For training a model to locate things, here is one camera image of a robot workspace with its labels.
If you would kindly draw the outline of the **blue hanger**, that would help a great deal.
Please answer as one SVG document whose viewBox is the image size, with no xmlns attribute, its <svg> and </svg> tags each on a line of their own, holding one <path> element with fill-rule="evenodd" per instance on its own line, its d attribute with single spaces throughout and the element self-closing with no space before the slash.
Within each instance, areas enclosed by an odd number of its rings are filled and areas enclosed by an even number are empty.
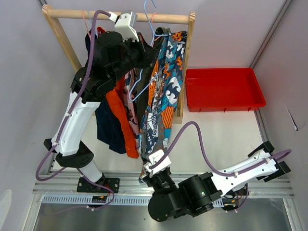
<svg viewBox="0 0 308 231">
<path fill-rule="evenodd" d="M 90 11 L 89 11 L 89 10 L 87 10 L 87 12 L 88 12 L 89 20 L 90 20 L 91 25 L 92 25 L 92 22 L 93 22 L 93 21 L 92 21 L 92 18 L 91 18 Z M 98 37 L 98 32 L 97 32 L 97 29 L 94 29 L 94 32 L 95 32 L 96 37 Z"/>
<path fill-rule="evenodd" d="M 150 22 L 151 19 L 149 18 L 148 14 L 147 14 L 146 4 L 147 4 L 147 0 L 144 0 L 144 7 L 143 7 L 143 9 L 144 9 L 144 14 L 145 14 L 145 16 L 146 16 L 147 23 L 148 23 L 148 25 L 149 25 L 149 27 L 150 27 L 150 30 L 151 30 L 151 32 L 152 32 L 152 40 L 151 40 L 150 45 L 153 46 L 153 44 L 154 44 L 154 39 L 155 39 L 155 38 L 165 37 L 166 35 L 165 35 L 165 34 L 158 35 L 158 34 L 155 33 L 154 28 L 153 28 L 153 25 L 152 25 L 151 22 Z M 153 82 L 153 80 L 151 80 L 142 90 L 140 90 L 140 92 L 139 92 L 136 96 L 132 95 L 132 92 L 133 92 L 134 88 L 137 86 L 137 84 L 138 84 L 138 83 L 141 81 L 141 79 L 142 79 L 142 74 L 143 74 L 143 69 L 140 70 L 139 79 L 133 84 L 131 90 L 128 92 L 128 100 L 129 100 L 130 102 L 135 102 L 135 101 L 142 95 L 142 93 L 145 92 L 145 91 L 149 88 L 150 84 Z"/>
</svg>

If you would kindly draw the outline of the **olive green shorts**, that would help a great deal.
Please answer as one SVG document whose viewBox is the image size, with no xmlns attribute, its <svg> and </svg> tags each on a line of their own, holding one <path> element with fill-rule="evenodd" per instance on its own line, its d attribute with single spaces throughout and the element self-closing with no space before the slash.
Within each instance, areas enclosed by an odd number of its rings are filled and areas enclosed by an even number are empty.
<svg viewBox="0 0 308 231">
<path fill-rule="evenodd" d="M 171 32 L 170 28 L 164 28 L 164 27 L 158 27 L 155 31 L 156 34 L 169 34 Z M 157 51 L 160 51 L 163 43 L 163 37 L 157 38 L 156 41 L 154 41 L 154 48 Z M 151 76 L 152 76 L 152 71 L 154 69 L 156 60 L 157 60 L 158 55 L 153 59 L 152 65 L 150 67 L 147 67 L 143 70 L 142 75 L 141 75 L 141 80 L 137 84 L 135 90 L 137 91 L 137 94 L 139 94 L 150 82 Z M 146 107 L 148 103 L 148 90 L 144 90 L 141 95 L 136 99 L 134 102 L 135 104 L 135 112 L 137 115 L 137 120 L 138 120 L 138 126 L 139 128 L 141 127 L 141 121 L 142 117 L 145 113 Z"/>
</svg>

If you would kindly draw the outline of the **pink shark print shorts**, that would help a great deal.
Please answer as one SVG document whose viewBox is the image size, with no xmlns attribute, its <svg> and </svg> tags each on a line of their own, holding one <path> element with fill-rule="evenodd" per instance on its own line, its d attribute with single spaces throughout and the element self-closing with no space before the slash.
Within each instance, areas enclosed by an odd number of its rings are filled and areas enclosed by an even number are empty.
<svg viewBox="0 0 308 231">
<path fill-rule="evenodd" d="M 135 73 L 135 70 L 131 70 L 124 76 L 124 89 L 123 89 L 123 102 L 124 107 L 126 109 L 127 113 L 127 119 L 128 123 L 130 125 L 130 128 L 133 132 L 136 145 L 138 145 L 138 139 L 139 139 L 139 123 L 137 119 L 137 111 L 136 111 L 136 104 L 135 102 L 131 101 L 130 99 L 134 99 L 134 95 L 136 93 L 135 90 L 133 90 L 131 93 L 131 89 L 137 80 L 137 76 Z"/>
</svg>

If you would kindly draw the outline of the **blue orange patterned shorts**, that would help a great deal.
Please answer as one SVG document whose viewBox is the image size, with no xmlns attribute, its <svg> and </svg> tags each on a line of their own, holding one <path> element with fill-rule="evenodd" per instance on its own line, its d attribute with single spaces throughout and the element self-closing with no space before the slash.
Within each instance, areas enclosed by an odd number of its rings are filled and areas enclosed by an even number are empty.
<svg viewBox="0 0 308 231">
<path fill-rule="evenodd" d="M 155 151 L 167 150 L 183 83 L 186 41 L 187 31 L 163 37 L 148 88 L 147 107 L 141 120 L 139 154 L 143 161 Z"/>
</svg>

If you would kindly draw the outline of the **navy blue shorts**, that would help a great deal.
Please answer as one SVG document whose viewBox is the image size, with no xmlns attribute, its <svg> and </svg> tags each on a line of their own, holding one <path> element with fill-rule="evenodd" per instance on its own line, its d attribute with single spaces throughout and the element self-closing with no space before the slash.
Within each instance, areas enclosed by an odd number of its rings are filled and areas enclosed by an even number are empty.
<svg viewBox="0 0 308 231">
<path fill-rule="evenodd" d="M 97 27 L 95 40 L 100 38 L 106 31 L 102 27 Z M 85 36 L 85 45 L 88 52 L 88 57 L 90 55 L 90 37 Z M 95 61 L 93 55 L 92 68 L 101 69 L 98 61 Z M 121 124 L 119 119 L 113 114 L 107 98 L 104 98 L 100 106 L 95 111 L 96 123 L 97 123 L 97 139 L 108 144 L 109 149 L 118 153 L 125 154 L 125 139 Z"/>
</svg>

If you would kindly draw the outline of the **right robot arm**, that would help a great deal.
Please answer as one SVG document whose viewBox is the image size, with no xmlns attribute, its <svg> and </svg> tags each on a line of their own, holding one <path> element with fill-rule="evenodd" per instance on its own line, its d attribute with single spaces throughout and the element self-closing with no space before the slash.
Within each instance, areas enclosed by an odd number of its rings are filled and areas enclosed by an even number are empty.
<svg viewBox="0 0 308 231">
<path fill-rule="evenodd" d="M 141 180 L 154 189 L 148 204 L 150 217 L 158 222 L 185 215 L 196 217 L 213 209 L 215 201 L 239 191 L 252 179 L 267 182 L 289 173 L 291 170 L 283 158 L 291 150 L 276 154 L 273 154 L 273 150 L 267 141 L 240 163 L 224 170 L 193 175 L 178 184 L 171 178 L 170 159 L 159 162 L 164 152 L 151 154 L 141 175 Z"/>
</svg>

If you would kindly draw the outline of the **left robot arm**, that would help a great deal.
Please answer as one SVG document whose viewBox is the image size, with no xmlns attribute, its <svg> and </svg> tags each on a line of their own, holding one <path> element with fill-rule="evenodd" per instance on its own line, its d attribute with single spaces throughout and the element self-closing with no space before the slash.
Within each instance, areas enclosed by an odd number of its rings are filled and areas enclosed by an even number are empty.
<svg viewBox="0 0 308 231">
<path fill-rule="evenodd" d="M 135 38 L 125 38 L 115 31 L 99 37 L 90 34 L 86 47 L 88 60 L 73 78 L 61 125 L 53 138 L 44 141 L 44 146 L 48 154 L 57 154 L 60 166 L 80 170 L 89 179 L 87 186 L 98 193 L 104 188 L 103 173 L 94 161 L 94 154 L 82 142 L 82 135 L 106 95 L 129 71 L 149 67 L 158 51 L 144 41 L 140 32 Z"/>
</svg>

